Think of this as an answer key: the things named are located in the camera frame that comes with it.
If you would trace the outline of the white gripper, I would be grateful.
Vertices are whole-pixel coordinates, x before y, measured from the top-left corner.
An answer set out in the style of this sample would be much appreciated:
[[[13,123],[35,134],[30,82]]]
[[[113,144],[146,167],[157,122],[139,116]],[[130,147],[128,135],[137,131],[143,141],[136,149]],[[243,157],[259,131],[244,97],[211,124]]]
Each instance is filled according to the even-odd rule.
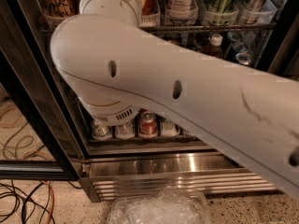
[[[138,26],[145,4],[146,0],[79,0],[79,14],[107,16]]]

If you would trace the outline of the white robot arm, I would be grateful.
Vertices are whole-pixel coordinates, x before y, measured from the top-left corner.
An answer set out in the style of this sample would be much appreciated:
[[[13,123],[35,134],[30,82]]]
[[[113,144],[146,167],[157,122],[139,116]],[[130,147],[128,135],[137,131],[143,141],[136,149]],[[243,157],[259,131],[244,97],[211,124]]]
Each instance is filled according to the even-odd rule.
[[[50,40],[56,69],[93,116],[139,107],[299,196],[299,82],[163,41],[140,0],[80,0]]]

